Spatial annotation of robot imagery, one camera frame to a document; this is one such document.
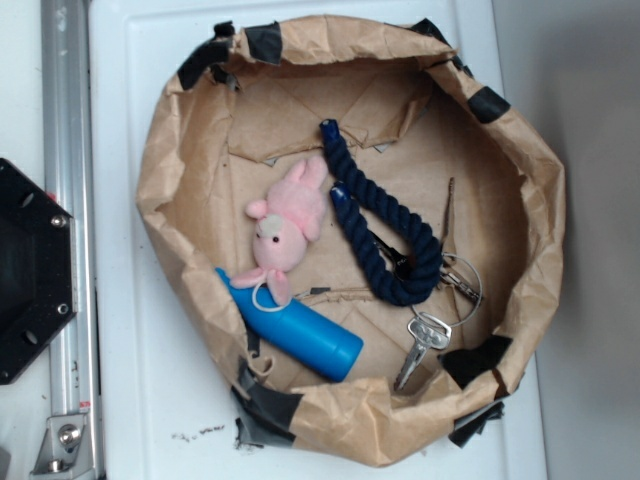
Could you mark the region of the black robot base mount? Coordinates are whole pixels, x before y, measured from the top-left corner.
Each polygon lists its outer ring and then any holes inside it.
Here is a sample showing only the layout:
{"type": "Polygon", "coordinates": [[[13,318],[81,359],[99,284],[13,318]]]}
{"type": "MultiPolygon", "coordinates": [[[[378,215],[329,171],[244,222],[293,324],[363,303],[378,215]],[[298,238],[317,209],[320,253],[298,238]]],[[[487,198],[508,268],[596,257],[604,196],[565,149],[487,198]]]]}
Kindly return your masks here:
{"type": "Polygon", "coordinates": [[[31,365],[75,315],[72,217],[1,160],[1,384],[31,365]]]}

